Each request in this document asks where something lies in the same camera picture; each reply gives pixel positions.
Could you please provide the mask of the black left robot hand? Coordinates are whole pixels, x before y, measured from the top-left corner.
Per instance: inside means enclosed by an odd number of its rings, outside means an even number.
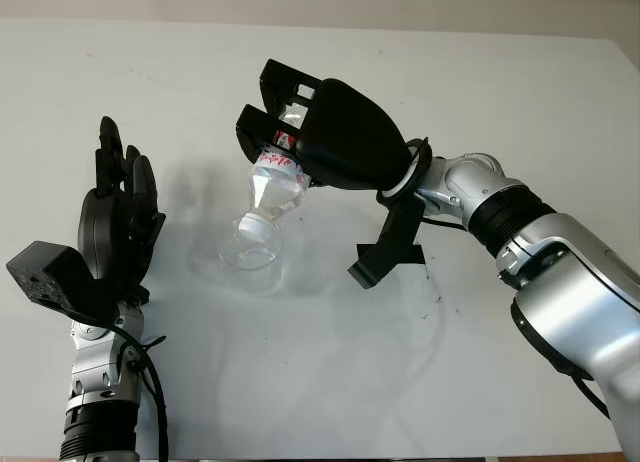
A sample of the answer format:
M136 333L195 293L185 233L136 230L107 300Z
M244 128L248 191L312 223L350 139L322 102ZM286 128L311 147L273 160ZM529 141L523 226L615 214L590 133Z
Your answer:
M93 276L129 303L144 305L142 280L166 215L149 159L124 146L115 121L104 116L95 151L96 185L86 194L80 215L78 249Z

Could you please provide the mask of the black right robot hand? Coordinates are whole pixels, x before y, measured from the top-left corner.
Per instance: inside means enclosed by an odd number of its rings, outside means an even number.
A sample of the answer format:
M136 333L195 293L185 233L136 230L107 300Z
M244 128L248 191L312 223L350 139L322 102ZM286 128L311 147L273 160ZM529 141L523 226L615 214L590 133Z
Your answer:
M236 136L254 163L272 149L293 159L316 186L401 197L432 162L427 139L405 141L387 113L334 79L318 79L270 59L259 78L264 110L247 104Z

